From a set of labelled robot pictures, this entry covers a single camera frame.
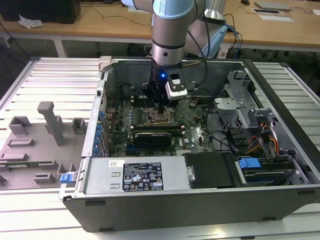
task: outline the power supply label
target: power supply label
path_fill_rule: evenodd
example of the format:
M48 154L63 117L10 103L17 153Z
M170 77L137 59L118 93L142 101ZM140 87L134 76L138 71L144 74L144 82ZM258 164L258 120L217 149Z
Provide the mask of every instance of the power supply label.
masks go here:
M125 163L122 189L125 192L163 190L161 162Z

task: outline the power cable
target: power cable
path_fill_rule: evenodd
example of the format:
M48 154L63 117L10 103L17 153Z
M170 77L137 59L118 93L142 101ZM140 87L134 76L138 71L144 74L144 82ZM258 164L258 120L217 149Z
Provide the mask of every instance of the power cable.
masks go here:
M93 8L100 16L102 19L107 19L107 18L123 18L123 19L127 19L129 20L130 22L133 22L135 24L138 24L138 25L141 25L141 26L149 26L151 25L151 23L149 24L143 24L143 23L139 23L139 22L136 22L136 21L133 21L131 20L130 18L127 18L125 16L120 16L120 15L117 15L117 16L103 16L94 6L90 6L91 8Z
M3 30L9 35L10 38L17 44L17 46L20 48L20 50L23 52L23 54L30 60L29 56L26 54L26 52L23 50L23 48L19 45L17 40L10 34L10 32L7 31L7 29L4 27L4 25L0 22L1 27Z

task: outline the paper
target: paper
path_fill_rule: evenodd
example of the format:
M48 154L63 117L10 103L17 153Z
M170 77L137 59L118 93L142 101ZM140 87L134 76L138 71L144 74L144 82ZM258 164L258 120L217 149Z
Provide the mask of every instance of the paper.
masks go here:
M315 15L320 16L320 10L313 9L312 11Z
M21 24L22 26L24 26L27 29L31 29L31 28L40 28L43 27L44 25L42 24L41 20L31 20L31 19L27 19L23 16L21 16L19 14L20 20L18 21L19 24Z
M294 23L290 17L287 16L267 16L267 15L259 15L260 18L266 21L278 21L278 22L291 22Z
M128 12L136 12L136 13L148 13L146 11L138 10L132 7L128 7Z

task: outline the red wire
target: red wire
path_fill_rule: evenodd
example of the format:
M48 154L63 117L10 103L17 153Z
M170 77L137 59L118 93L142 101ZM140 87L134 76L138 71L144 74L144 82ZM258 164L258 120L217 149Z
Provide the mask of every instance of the red wire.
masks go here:
M253 140L253 139L255 139L257 136L253 136L253 137L251 137L250 138L250 140L249 140L249 148L250 148L250 145L251 145L251 141Z

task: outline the metal case panel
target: metal case panel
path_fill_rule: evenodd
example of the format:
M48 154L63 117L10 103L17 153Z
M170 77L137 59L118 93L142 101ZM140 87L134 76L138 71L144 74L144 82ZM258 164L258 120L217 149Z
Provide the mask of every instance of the metal case panel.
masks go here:
M63 203L85 231L94 233L280 220L320 197L320 187L300 191L66 197Z

